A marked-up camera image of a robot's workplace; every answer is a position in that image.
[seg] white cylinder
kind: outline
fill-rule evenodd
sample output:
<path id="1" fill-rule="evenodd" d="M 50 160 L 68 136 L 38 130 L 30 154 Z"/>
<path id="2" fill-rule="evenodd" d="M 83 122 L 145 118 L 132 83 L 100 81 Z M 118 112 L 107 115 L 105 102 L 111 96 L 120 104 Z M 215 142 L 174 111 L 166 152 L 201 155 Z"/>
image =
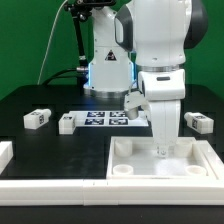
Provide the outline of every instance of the white cylinder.
<path id="1" fill-rule="evenodd" d="M 185 171 L 187 176 L 203 177 L 207 175 L 207 170 L 202 166 L 187 166 Z"/>
<path id="2" fill-rule="evenodd" d="M 192 141 L 187 139 L 178 139 L 174 146 L 174 156 L 187 158 L 192 155 Z"/>
<path id="3" fill-rule="evenodd" d="M 116 156 L 129 157 L 132 155 L 132 141 L 130 139 L 116 140 L 114 148 Z"/>
<path id="4" fill-rule="evenodd" d="M 134 174 L 134 168 L 132 166 L 126 165 L 126 164 L 120 164 L 113 168 L 113 174 L 114 175 L 133 175 Z"/>

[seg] cable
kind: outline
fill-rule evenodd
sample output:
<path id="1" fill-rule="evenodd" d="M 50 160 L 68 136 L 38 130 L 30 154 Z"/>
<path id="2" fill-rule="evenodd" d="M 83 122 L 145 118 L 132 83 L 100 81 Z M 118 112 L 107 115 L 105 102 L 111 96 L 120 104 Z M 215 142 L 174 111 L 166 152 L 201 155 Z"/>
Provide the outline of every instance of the cable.
<path id="1" fill-rule="evenodd" d="M 48 45 L 47 45 L 47 49 L 46 49 L 46 53 L 45 53 L 45 56 L 44 56 L 44 60 L 42 62 L 42 66 L 41 66 L 41 69 L 40 69 L 40 75 L 39 75 L 39 78 L 38 78 L 38 82 L 37 84 L 40 85 L 40 81 L 41 81 L 41 78 L 42 78 L 42 75 L 43 75 L 43 70 L 44 70 L 44 66 L 45 66 L 45 63 L 46 63 L 46 60 L 47 60 L 47 56 L 48 56 L 48 53 L 49 53 L 49 49 L 50 49 L 50 46 L 51 46 L 51 42 L 52 42 L 52 38 L 54 36 L 54 31 L 55 31 L 55 27 L 57 25 L 57 21 L 58 21 L 58 17 L 59 17 L 59 14 L 64 6 L 64 4 L 67 2 L 67 0 L 65 0 L 61 6 L 59 7 L 58 9 L 58 12 L 55 16 L 55 19 L 54 19 L 54 23 L 53 23 L 53 26 L 52 26 L 52 29 L 51 29 L 51 34 L 50 34 L 50 37 L 49 37 L 49 40 L 48 40 Z"/>
<path id="2" fill-rule="evenodd" d="M 76 68 L 65 69 L 65 70 L 62 70 L 62 71 L 60 71 L 60 72 L 57 72 L 55 75 L 52 75 L 50 78 L 58 77 L 58 76 L 63 75 L 63 74 L 65 74 L 65 73 L 68 73 L 68 72 L 76 72 L 76 71 L 77 71 Z"/>
<path id="3" fill-rule="evenodd" d="M 59 77 L 51 77 L 43 82 L 42 85 L 47 86 L 54 79 L 67 79 L 67 78 L 82 78 L 82 76 L 78 75 L 68 75 L 68 76 L 59 76 Z"/>

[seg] black panel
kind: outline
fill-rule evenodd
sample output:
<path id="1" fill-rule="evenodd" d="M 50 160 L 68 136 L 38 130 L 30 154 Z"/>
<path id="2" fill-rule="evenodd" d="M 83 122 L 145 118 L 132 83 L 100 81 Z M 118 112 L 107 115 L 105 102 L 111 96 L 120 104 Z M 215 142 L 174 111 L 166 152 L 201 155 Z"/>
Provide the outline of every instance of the black panel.
<path id="1" fill-rule="evenodd" d="M 192 0 L 191 23 L 184 42 L 185 49 L 197 46 L 208 30 L 208 15 L 201 0 Z"/>

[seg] small white block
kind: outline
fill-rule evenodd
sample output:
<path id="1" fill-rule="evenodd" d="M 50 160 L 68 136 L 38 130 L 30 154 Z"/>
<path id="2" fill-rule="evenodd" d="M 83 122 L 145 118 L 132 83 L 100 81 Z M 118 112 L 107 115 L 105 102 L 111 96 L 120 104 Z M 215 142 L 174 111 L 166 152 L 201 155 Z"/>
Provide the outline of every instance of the small white block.
<path id="1" fill-rule="evenodd" d="M 201 113 L 188 112 L 184 115 L 187 126 L 200 134 L 213 133 L 214 120 Z"/>
<path id="2" fill-rule="evenodd" d="M 0 174 L 13 157 L 12 142 L 0 143 Z"/>
<path id="3" fill-rule="evenodd" d="M 26 129 L 38 129 L 49 121 L 51 111 L 49 109 L 35 110 L 23 117 Z"/>
<path id="4" fill-rule="evenodd" d="M 75 130 L 75 114 L 64 114 L 59 121 L 59 134 L 72 135 Z"/>

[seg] white robot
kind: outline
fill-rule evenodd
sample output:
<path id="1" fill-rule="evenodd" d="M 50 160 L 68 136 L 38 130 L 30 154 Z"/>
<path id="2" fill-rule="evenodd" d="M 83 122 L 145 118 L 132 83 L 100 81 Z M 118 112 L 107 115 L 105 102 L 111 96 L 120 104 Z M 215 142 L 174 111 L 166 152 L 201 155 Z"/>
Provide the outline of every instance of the white robot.
<path id="1" fill-rule="evenodd" d="M 92 10 L 94 58 L 89 64 L 89 80 L 84 85 L 88 95 L 120 98 L 133 82 L 133 63 L 115 41 L 115 15 L 109 7 Z"/>
<path id="2" fill-rule="evenodd" d="M 200 0 L 133 0 L 117 13 L 115 30 L 117 43 L 137 54 L 139 91 L 125 96 L 125 112 L 135 119 L 138 107 L 144 109 L 158 155 L 167 157 L 185 97 L 184 47 L 194 47 L 206 33 L 206 12 Z"/>
<path id="3" fill-rule="evenodd" d="M 76 29 L 80 62 L 77 70 L 88 75 L 88 82 L 83 83 L 87 95 L 120 98 L 133 83 L 133 63 L 115 41 L 116 12 L 108 7 L 113 4 L 114 0 L 71 0 L 65 5 L 66 11 L 72 14 Z M 90 16 L 93 20 L 94 58 L 88 65 L 79 22 L 87 21 Z"/>

